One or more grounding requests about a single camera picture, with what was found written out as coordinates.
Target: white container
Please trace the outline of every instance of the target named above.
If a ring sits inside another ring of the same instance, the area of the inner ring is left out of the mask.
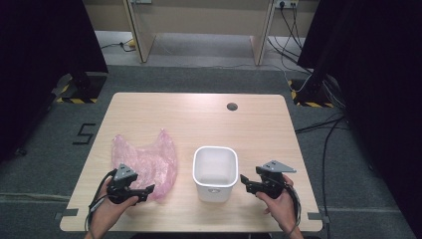
[[[237,154],[229,147],[202,146],[195,151],[192,174],[201,200],[227,201],[239,178]]]

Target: wooden table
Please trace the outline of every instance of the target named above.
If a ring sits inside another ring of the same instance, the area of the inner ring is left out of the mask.
[[[227,105],[235,103],[236,111]],[[247,193],[239,181],[225,203],[198,199],[192,178],[195,150],[202,145],[233,148],[239,172],[260,181],[255,166],[272,159],[297,170],[289,173],[302,203],[303,231],[320,231],[320,220],[301,150],[282,96],[228,94],[118,93],[114,95],[93,144],[65,216],[64,231],[84,231],[88,205],[102,178],[111,168],[111,141],[121,134],[131,144],[153,143],[164,128],[172,137],[178,157],[176,182],[166,198],[131,207],[111,228],[113,231],[145,232],[274,232],[281,231],[266,205]]]

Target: round hole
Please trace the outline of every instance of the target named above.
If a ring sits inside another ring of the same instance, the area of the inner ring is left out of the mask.
[[[238,108],[238,106],[235,104],[235,103],[229,103],[229,104],[227,104],[227,109],[229,110],[229,111],[235,111],[236,109]]]

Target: gray carpet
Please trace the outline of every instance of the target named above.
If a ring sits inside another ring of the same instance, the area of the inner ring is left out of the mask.
[[[57,215],[67,206],[95,138],[87,145],[73,145],[73,142],[86,140],[77,136],[83,123],[95,123],[84,132],[97,133],[116,92],[283,95],[295,128],[341,116],[339,109],[295,106],[281,72],[117,66],[108,69],[107,81],[96,104],[53,103],[26,142],[28,154],[1,164],[1,238],[83,237],[84,233],[61,231]],[[289,79],[304,77],[288,72]],[[384,182],[369,169],[365,153],[347,122],[344,120],[338,127],[329,139],[325,156],[325,196],[331,237],[415,238]],[[329,128],[321,128],[298,134],[320,212],[323,212],[322,151],[328,132]],[[106,238],[131,235],[110,232]],[[308,235],[327,237],[325,228]]]

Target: black panel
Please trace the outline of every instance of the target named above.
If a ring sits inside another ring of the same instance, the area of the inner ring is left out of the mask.
[[[331,34],[329,23],[339,17],[341,3],[335,2],[321,0],[301,55],[303,66],[316,66],[321,45]],[[355,31],[328,70],[340,85],[346,113],[370,161],[418,238],[422,238],[422,190],[416,189],[422,185],[421,11],[420,1],[365,1],[354,19]]]
[[[0,1],[0,160],[71,72],[107,72],[81,0]]]

